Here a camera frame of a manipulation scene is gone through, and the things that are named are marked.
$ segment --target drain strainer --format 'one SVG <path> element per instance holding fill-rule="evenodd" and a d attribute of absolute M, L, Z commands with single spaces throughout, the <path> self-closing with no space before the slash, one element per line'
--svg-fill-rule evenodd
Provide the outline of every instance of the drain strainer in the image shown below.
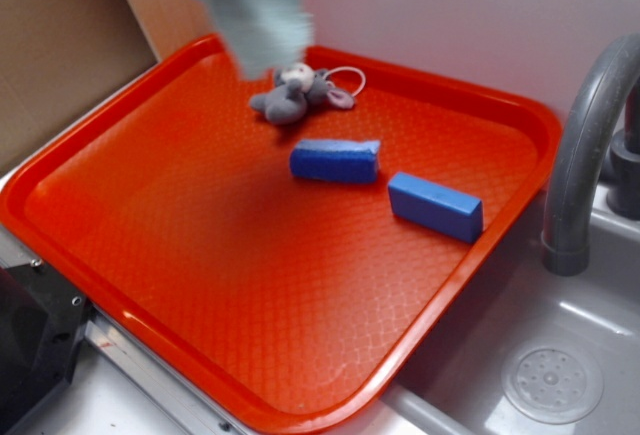
<path fill-rule="evenodd" d="M 543 423 L 580 420 L 600 402 L 604 382 L 597 362 L 560 340 L 530 340 L 509 354 L 502 386 L 522 413 Z"/>

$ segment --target mouse ear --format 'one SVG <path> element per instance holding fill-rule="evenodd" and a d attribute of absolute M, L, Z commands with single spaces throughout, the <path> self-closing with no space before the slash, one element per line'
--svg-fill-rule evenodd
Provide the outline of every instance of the mouse ear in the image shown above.
<path fill-rule="evenodd" d="M 277 87 L 278 85 L 284 85 L 284 80 L 282 80 L 282 69 L 276 68 L 273 72 L 273 84 Z"/>
<path fill-rule="evenodd" d="M 356 104 L 356 99 L 353 98 L 349 92 L 336 87 L 329 89 L 327 92 L 327 100 L 332 107 L 339 108 L 341 110 L 350 110 Z"/>

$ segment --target tray rim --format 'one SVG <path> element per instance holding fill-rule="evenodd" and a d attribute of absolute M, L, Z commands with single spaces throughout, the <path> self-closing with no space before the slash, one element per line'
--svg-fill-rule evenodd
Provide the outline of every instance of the tray rim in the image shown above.
<path fill-rule="evenodd" d="M 376 371 L 365 380 L 354 394 L 348 397 L 344 403 L 317 412 L 313 414 L 313 416 L 309 416 L 308 414 L 294 415 L 283 413 L 273 409 L 273 407 L 256 395 L 249 397 L 252 398 L 252 400 L 248 401 L 247 393 L 240 394 L 240 392 L 247 392 L 248 389 L 243 389 L 243 386 L 239 382 L 226 374 L 220 367 L 204 359 L 204 357 L 198 356 L 198 353 L 185 354 L 178 348 L 177 345 L 179 345 L 179 343 L 176 343 L 171 336 L 162 334 L 162 329 L 160 329 L 160 331 L 152 330 L 155 334 L 153 337 L 139 336 L 137 328 L 140 327 L 140 324 L 146 326 L 151 321 L 153 325 L 154 317 L 143 310 L 133 300 L 128 299 L 125 307 L 125 304 L 120 303 L 121 300 L 118 300 L 119 298 L 123 298 L 123 294 L 109 284 L 100 283 L 101 286 L 96 288 L 96 280 L 89 280 L 90 277 L 81 273 L 83 271 L 86 273 L 88 267 L 83 267 L 81 262 L 78 263 L 79 261 L 72 262 L 66 260 L 65 255 L 56 248 L 55 240 L 48 239 L 46 234 L 41 233 L 33 223 L 29 222 L 25 224 L 26 217 L 21 217 L 20 202 L 26 199 L 26 195 L 37 186 L 39 180 L 46 178 L 53 169 L 60 166 L 60 163 L 52 164 L 52 158 L 60 160 L 59 157 L 63 157 L 64 161 L 68 160 L 83 146 L 90 143 L 95 136 L 104 133 L 104 131 L 108 130 L 113 124 L 117 123 L 118 120 L 124 118 L 134 106 L 137 106 L 137 104 L 146 100 L 148 96 L 151 96 L 158 88 L 156 84 L 159 81 L 165 79 L 163 85 L 170 83 L 171 79 L 175 78 L 179 73 L 188 70 L 202 58 L 223 53 L 223 44 L 215 35 L 208 35 L 195 40 L 164 62 L 150 69 L 130 86 L 125 87 L 120 93 L 92 110 L 88 116 L 73 124 L 60 136 L 56 137 L 41 150 L 29 157 L 18 167 L 13 175 L 11 175 L 0 191 L 0 223 L 5 225 L 5 227 L 18 239 L 22 240 L 23 243 L 24 240 L 29 240 L 28 246 L 42 256 L 44 260 L 54 260 L 56 268 L 60 270 L 61 273 L 73 275 L 73 283 L 76 283 L 81 290 L 86 288 L 85 286 L 89 283 L 93 287 L 91 291 L 102 290 L 105 296 L 102 297 L 100 308 L 112 316 L 113 314 L 120 314 L 115 315 L 117 317 L 116 320 L 122 323 L 125 329 L 134 333 L 136 337 L 139 337 L 143 343 L 156 353 L 160 347 L 161 353 L 165 354 L 163 358 L 166 357 L 170 359 L 166 361 L 191 380 L 192 383 L 200 386 L 189 374 L 199 373 L 203 367 L 210 370 L 207 379 L 212 378 L 213 380 L 210 380 L 210 382 L 222 383 L 225 388 L 228 388 L 228 390 L 225 390 L 225 393 L 222 394 L 222 398 L 215 397 L 215 400 L 225 406 L 234 416 L 247 425 L 268 433 L 310 433 L 325 430 L 360 412 L 382 392 L 404 361 L 419 345 L 420 341 L 428 335 L 430 328 L 451 303 L 453 303 L 457 293 L 468 283 L 477 268 L 484 262 L 495 245 L 497 245 L 499 240 L 504 236 L 504 233 L 506 233 L 520 213 L 522 213 L 529 202 L 536 196 L 546 182 L 553 165 L 555 150 L 561 133 L 560 122 L 544 105 L 518 95 L 325 47 L 313 47 L 309 51 L 308 58 L 310 63 L 314 59 L 323 59 L 328 61 L 334 60 L 336 63 L 344 64 L 344 60 L 348 59 L 351 65 L 366 65 L 369 84 L 380 84 L 382 77 L 391 75 L 394 83 L 389 84 L 385 81 L 384 88 L 394 93 L 405 94 L 415 98 L 416 88 L 424 87 L 426 84 L 431 88 L 441 90 L 442 93 L 445 94 L 455 93 L 459 95 L 462 91 L 465 93 L 465 96 L 477 99 L 479 103 L 488 103 L 495 107 L 509 106 L 510 112 L 516 109 L 527 113 L 532 117 L 514 118 L 511 115 L 511 118 L 509 118 L 505 114 L 498 115 L 499 118 L 502 117 L 503 123 L 508 122 L 504 123 L 505 125 L 519 130 L 532 140 L 538 151 L 538 163 L 513 196 L 502 207 L 493 222 L 485 229 L 480 239 L 471 246 L 460 263 L 446 278 L 443 285 L 435 292 L 431 300 L 422 308 L 418 316 L 407 327 L 402 337 L 376 368 Z M 420 96 L 425 97 L 425 101 L 428 100 L 429 103 L 435 105 L 443 104 L 447 106 L 447 108 L 451 108 L 449 103 L 445 104 L 446 97 L 442 94 L 434 100 L 430 98 L 433 97 L 433 93 L 425 94 L 424 90 L 420 90 L 419 92 L 422 94 Z M 122 109 L 123 103 L 130 104 L 131 108 Z M 114 111 L 120 111 L 122 113 L 121 117 L 106 117 L 106 119 L 100 117 L 101 114 Z M 76 135 L 81 132 L 85 135 L 84 140 L 79 140 L 82 137 L 76 137 Z M 44 175 L 41 170 L 38 171 L 36 169 L 42 164 L 48 164 Z M 140 315 L 140 317 L 131 316 L 128 318 L 126 315 L 122 315 L 129 313 L 131 307 L 136 307 L 138 310 L 136 314 Z M 203 389 L 203 391 L 214 398 L 210 390 Z"/>

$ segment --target light blue cloth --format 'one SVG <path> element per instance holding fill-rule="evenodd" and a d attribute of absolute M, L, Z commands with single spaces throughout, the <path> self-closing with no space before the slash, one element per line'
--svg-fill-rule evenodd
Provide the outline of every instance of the light blue cloth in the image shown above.
<path fill-rule="evenodd" d="M 313 43 L 311 16 L 300 0 L 200 0 L 244 78 L 299 62 Z"/>

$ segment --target white string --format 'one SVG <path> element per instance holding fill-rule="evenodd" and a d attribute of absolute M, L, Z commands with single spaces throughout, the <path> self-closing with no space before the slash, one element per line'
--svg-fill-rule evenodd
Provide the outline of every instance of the white string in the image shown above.
<path fill-rule="evenodd" d="M 362 90 L 364 89 L 364 86 L 367 84 L 367 77 L 365 76 L 364 72 L 356 67 L 345 66 L 345 67 L 332 68 L 331 70 L 329 70 L 327 73 L 324 74 L 323 78 L 326 80 L 329 77 L 329 75 L 332 75 L 337 72 L 354 72 L 360 75 L 360 79 L 362 81 L 360 82 L 360 86 L 356 89 L 356 91 L 351 94 L 353 98 L 357 97 L 360 94 L 360 92 L 362 92 Z"/>

